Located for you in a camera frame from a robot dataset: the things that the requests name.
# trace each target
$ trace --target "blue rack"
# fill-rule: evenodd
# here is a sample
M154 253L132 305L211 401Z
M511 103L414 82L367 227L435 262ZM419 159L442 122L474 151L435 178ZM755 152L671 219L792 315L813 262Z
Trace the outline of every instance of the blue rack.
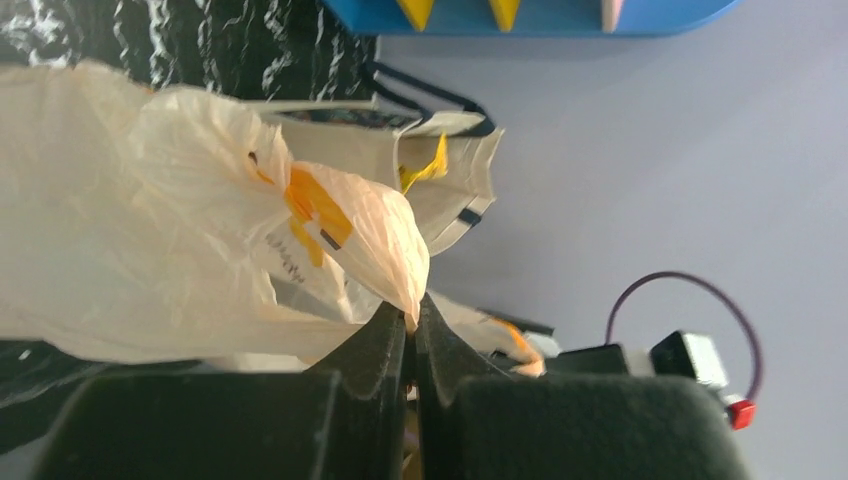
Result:
M739 0L626 0L618 28L601 30L601 0L522 0L511 32L498 30L488 0L436 0L416 31L396 0L324 0L353 33L516 37L660 36L700 27Z

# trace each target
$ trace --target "blue plastic object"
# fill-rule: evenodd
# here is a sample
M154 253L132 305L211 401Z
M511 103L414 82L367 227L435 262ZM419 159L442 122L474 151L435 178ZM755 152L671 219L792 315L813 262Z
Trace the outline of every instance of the blue plastic object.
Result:
M509 33L498 30L488 0L436 0L417 32L396 0L324 0L353 33L363 35L513 35L516 37L659 36L685 32L739 0L626 0L618 28L601 30L601 0L522 0Z

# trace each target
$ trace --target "gray surface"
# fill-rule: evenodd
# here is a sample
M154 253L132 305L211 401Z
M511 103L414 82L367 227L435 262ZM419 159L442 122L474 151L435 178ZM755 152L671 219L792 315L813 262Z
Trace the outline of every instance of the gray surface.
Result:
M745 0L656 40L386 38L383 59L473 94L507 128L498 202L433 262L458 300L601 341L615 297L665 268L718 282L757 323L766 384L737 435L766 480L848 478L848 2ZM650 285L617 338L742 334L709 296Z

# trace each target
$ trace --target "curved wire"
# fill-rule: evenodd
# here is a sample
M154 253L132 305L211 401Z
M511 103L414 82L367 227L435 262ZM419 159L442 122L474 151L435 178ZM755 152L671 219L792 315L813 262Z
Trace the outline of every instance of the curved wire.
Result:
M633 294L639 287L645 285L646 283L652 282L654 280L659 280L662 278L676 278L678 280L683 280L692 284L695 284L704 290L710 292L714 297L718 298L721 303L730 310L730 313L736 318L736 321L739 323L739 326L742 328L742 331L745 332L745 336L748 340L748 346L751 349L751 359L753 361L753 374L751 376L751 383L748 385L748 393L745 397L752 402L757 398L757 395L760 393L760 388L763 383L763 353L760 348L760 340L757 337L757 332L754 329L754 326L748 320L744 313L742 313L742 309L740 309L736 303L731 300L724 292L722 292L718 287L713 285L712 283L704 280L695 275L684 273L684 272L675 272L675 271L664 271L664 272L656 272L650 275L645 275L633 282L632 285L627 287L626 290L618 297L618 300L615 301L615 305L612 307L612 311L610 312L609 318L607 319L607 331L606 337L604 339L604 344L609 345L612 341L612 330L613 325L615 324L615 317L618 314L618 311L621 309L621 306L624 304L624 301L627 300L630 295Z

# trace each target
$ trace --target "plastic bag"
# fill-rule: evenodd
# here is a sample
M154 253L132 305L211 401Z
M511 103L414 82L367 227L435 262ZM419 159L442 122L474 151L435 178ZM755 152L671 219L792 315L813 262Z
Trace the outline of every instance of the plastic bag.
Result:
M91 63L3 68L0 99L0 337L125 363L323 356L356 326L277 305L255 250L281 228L417 320L406 199L294 161L248 107Z

